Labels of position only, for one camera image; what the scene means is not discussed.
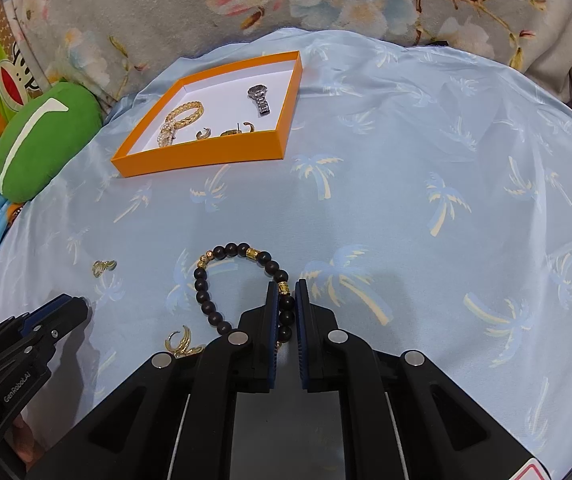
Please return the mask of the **light blue palm cloth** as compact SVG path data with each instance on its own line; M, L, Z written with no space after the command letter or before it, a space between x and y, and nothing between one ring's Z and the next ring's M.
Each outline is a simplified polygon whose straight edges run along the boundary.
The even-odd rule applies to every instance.
M111 156L179 78L297 51L284 158L123 178ZM423 352L533 453L572 468L572 110L452 49L285 29L181 58L22 208L0 323L65 292L92 307L26 411L55 444L183 325L201 254L269 252L371 347Z

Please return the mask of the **gold huggie earring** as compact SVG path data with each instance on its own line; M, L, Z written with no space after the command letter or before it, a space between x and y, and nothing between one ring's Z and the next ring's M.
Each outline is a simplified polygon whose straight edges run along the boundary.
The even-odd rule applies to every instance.
M251 133L254 131L255 127L252 122L242 122L241 124L237 124L233 129L223 131L221 136L236 136L236 134Z

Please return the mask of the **green plush cushion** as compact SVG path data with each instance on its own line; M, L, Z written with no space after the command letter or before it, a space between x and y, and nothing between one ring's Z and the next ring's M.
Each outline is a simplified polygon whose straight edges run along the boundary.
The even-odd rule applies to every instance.
M30 101L0 137L0 194L12 203L32 200L102 126L93 93L59 82Z

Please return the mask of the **orange jewelry tray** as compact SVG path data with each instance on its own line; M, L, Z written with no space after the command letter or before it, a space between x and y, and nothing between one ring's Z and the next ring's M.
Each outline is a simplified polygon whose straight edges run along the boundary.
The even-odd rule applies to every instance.
M297 51L228 63L179 78L137 122L111 162L123 177L193 167L282 159L303 67ZM247 91L265 84L271 112L260 117ZM255 131L221 136L242 122ZM211 129L197 140L196 133Z

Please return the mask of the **grey floral blanket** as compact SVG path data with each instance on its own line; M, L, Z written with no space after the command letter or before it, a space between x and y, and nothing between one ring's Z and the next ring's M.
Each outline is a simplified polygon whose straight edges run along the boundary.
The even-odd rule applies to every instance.
M572 0L3 0L36 84L83 84L105 105L178 58L283 27L401 46L445 42L570 98Z

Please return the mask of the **gold hoop earring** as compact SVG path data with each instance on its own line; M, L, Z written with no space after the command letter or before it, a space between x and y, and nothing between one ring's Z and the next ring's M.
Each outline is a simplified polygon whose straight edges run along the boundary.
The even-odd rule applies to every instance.
M205 140L210 138L211 136L211 129L210 128L203 128L200 129L197 133L196 133L196 139L197 140Z

